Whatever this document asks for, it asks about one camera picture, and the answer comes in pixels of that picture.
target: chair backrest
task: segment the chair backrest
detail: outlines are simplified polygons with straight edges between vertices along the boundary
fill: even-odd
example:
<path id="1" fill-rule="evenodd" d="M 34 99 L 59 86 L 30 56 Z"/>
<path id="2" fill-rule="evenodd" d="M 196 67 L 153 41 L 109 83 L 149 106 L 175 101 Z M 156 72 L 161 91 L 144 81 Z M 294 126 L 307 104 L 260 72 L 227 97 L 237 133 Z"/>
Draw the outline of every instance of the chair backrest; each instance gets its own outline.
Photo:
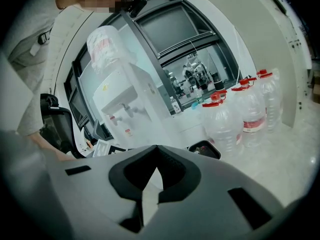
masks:
<path id="1" fill-rule="evenodd" d="M 77 159 L 85 158 L 76 146 L 71 112 L 59 107 L 57 97 L 51 94 L 41 94 L 40 104 L 43 121 L 41 136 L 63 153 L 71 152 Z"/>

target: plastic bag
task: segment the plastic bag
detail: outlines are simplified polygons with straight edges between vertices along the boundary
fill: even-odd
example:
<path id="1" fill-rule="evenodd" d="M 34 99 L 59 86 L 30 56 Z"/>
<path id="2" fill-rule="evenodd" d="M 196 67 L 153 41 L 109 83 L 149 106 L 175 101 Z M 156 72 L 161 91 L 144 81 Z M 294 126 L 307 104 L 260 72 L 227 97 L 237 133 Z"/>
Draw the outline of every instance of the plastic bag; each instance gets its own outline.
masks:
<path id="1" fill-rule="evenodd" d="M 119 60 L 136 63 L 134 56 L 125 47 L 118 30 L 113 26 L 97 28 L 89 35 L 86 44 L 96 74 L 112 71 L 110 66 Z"/>

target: white shirt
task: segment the white shirt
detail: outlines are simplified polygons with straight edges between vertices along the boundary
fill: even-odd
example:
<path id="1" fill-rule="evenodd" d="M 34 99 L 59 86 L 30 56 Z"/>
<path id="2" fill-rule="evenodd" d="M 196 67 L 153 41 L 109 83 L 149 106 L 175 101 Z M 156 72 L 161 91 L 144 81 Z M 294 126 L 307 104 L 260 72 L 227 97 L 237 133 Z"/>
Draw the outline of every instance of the white shirt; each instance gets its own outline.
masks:
<path id="1" fill-rule="evenodd" d="M 18 127 L 18 132 L 24 136 L 31 135 L 43 127 L 40 88 L 49 44 L 41 45 L 35 56 L 31 55 L 30 50 L 38 41 L 38 37 L 52 28 L 60 11 L 56 0 L 29 0 L 15 19 L 1 47 L 12 67 L 33 93 Z"/>

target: red label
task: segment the red label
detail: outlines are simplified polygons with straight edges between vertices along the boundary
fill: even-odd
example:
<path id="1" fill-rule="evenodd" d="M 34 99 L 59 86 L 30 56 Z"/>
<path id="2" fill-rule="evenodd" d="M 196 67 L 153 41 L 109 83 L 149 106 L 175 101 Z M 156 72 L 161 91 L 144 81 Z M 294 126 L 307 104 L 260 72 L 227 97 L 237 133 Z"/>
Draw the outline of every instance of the red label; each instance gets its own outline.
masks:
<path id="1" fill-rule="evenodd" d="M 243 122 L 243 131 L 246 133 L 257 132 L 263 128 L 265 121 L 266 117 L 264 116 L 257 121 Z"/>

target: person's arm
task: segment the person's arm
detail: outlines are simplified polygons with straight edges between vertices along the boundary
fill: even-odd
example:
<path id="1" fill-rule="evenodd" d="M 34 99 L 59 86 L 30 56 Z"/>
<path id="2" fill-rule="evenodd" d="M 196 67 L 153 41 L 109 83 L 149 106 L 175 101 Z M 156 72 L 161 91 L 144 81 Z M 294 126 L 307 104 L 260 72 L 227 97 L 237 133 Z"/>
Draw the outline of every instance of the person's arm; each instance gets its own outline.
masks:
<path id="1" fill-rule="evenodd" d="M 60 161 L 70 161 L 75 160 L 76 158 L 73 156 L 66 155 L 53 147 L 48 141 L 46 141 L 39 132 L 36 132 L 34 134 L 31 134 L 27 136 L 27 138 L 31 139 L 33 142 L 35 142 L 40 148 L 52 150 L 57 155 L 58 159 Z"/>

